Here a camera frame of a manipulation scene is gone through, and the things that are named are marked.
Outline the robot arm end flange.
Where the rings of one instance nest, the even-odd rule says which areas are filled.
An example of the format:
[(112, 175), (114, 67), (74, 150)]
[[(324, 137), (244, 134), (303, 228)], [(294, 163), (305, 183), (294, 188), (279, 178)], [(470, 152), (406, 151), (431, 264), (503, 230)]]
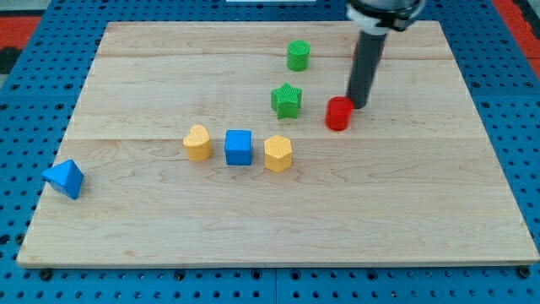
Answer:
[(369, 35), (404, 31), (422, 12), (426, 0), (347, 0), (347, 18)]

